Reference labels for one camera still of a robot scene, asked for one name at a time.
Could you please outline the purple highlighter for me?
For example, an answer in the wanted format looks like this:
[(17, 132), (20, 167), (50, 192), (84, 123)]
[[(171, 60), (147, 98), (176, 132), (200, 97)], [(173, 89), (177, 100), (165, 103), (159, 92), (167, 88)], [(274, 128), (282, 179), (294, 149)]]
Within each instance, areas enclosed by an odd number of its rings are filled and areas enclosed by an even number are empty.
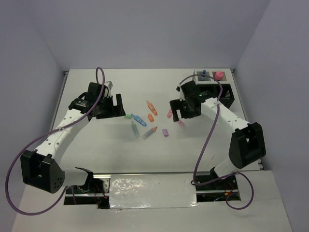
[(181, 120), (178, 121), (178, 124), (179, 124), (182, 128), (185, 127), (185, 124), (184, 124)]

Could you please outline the purple highlighter cap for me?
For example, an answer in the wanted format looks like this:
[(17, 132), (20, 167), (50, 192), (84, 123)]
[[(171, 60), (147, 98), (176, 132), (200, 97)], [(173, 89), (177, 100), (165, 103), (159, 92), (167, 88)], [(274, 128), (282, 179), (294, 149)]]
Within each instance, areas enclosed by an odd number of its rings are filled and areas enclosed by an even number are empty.
[(167, 129), (162, 129), (163, 135), (164, 137), (168, 137), (169, 136), (169, 132)]

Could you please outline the blue cap clear bottle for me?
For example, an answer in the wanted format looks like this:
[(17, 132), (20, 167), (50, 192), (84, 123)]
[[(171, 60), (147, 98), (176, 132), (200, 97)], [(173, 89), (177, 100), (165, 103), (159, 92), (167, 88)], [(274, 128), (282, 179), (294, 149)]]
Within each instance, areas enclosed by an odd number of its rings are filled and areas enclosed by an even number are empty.
[(207, 81), (207, 77), (206, 77), (206, 70), (203, 70), (200, 74), (200, 76), (198, 77), (199, 81)]

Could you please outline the orange highlighter cap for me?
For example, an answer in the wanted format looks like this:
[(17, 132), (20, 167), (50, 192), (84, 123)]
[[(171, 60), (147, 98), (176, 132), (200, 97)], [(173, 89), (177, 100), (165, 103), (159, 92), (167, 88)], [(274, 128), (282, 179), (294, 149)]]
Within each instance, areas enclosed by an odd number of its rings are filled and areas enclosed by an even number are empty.
[(149, 119), (150, 122), (154, 122), (154, 118), (151, 114), (148, 114), (148, 119)]

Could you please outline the pink cap glue bottle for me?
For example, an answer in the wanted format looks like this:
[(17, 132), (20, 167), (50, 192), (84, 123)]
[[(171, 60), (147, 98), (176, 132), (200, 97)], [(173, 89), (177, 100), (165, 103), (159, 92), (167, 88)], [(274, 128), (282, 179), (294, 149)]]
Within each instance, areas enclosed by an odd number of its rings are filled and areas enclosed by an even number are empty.
[(214, 78), (221, 81), (224, 78), (224, 72), (216, 72)]

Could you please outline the orange tip grey highlighter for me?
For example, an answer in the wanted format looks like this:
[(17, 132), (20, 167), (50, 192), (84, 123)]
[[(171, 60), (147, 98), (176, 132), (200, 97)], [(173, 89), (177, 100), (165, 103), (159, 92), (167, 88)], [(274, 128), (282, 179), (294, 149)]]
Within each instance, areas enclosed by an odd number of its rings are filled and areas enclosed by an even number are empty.
[(151, 129), (149, 129), (145, 134), (142, 135), (142, 139), (146, 140), (147, 138), (149, 138), (152, 134), (154, 134), (157, 130), (157, 127), (153, 127)]

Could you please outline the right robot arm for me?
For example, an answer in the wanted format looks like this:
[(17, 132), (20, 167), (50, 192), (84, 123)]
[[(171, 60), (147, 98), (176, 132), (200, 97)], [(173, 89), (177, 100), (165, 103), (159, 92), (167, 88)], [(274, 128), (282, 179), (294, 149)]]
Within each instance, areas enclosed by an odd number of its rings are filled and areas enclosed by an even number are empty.
[(220, 125), (231, 136), (227, 157), (210, 170), (210, 180), (198, 183), (194, 178), (194, 185), (211, 184), (213, 188), (221, 189), (227, 183), (228, 177), (266, 155), (262, 126), (257, 122), (249, 123), (240, 118), (223, 104), (221, 99), (224, 98), (225, 91), (220, 82), (209, 84), (207, 89), (203, 89), (192, 80), (179, 85), (176, 90), (180, 97), (170, 101), (174, 122), (180, 118), (190, 119), (200, 115), (213, 121), (197, 159), (194, 176), (216, 125)]

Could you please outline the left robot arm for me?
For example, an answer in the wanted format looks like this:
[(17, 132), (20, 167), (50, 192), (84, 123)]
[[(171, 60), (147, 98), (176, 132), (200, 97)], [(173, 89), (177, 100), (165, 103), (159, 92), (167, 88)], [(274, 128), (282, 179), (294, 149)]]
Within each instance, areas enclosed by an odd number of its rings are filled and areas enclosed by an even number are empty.
[(77, 186), (84, 193), (93, 190), (92, 171), (81, 165), (73, 170), (59, 165), (67, 148), (90, 120), (125, 115), (121, 94), (112, 96), (112, 87), (111, 81), (103, 85), (91, 82), (87, 92), (71, 102), (56, 131), (33, 151), (23, 152), (20, 162), (25, 184), (49, 193), (56, 193), (62, 186)]

